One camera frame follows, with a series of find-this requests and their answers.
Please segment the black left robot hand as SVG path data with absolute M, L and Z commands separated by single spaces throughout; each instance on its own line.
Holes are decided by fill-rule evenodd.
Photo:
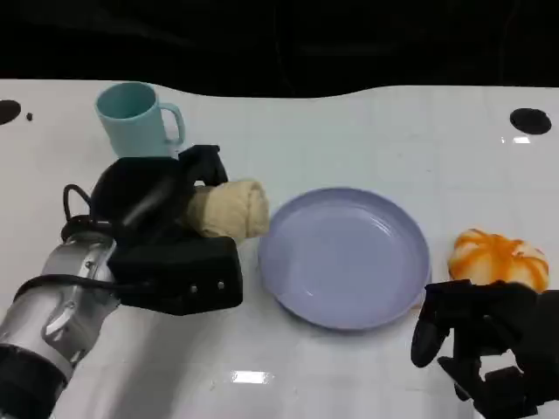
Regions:
M 173 157 L 124 157 L 93 189 L 91 215 L 107 222 L 117 242 L 155 244 L 173 237 L 196 183 L 228 181 L 217 145 L 196 145 Z

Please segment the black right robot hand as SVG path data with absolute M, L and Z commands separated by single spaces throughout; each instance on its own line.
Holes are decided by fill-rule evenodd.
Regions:
M 429 284 L 411 361 L 437 361 L 485 418 L 524 418 L 558 398 L 558 292 L 519 283 Z

